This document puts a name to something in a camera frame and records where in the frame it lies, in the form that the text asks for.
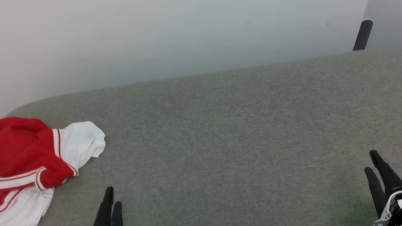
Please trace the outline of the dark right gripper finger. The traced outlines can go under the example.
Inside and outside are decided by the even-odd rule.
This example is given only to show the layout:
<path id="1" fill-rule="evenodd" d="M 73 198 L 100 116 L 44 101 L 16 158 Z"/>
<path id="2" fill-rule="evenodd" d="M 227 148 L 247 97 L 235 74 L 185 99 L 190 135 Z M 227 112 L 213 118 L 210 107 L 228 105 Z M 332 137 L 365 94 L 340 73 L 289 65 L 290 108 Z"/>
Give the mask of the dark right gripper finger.
<path id="1" fill-rule="evenodd" d="M 373 169 L 370 167 L 366 167 L 364 168 L 364 171 L 368 180 L 368 188 L 370 189 L 370 193 L 372 195 L 374 208 L 376 210 L 378 218 L 380 218 L 385 209 L 387 197 L 385 196 L 380 181 Z"/>
<path id="2" fill-rule="evenodd" d="M 387 198 L 393 193 L 402 191 L 402 180 L 397 173 L 384 161 L 378 151 L 370 150 L 370 157 L 374 167 L 378 170 L 384 185 L 384 193 Z"/>

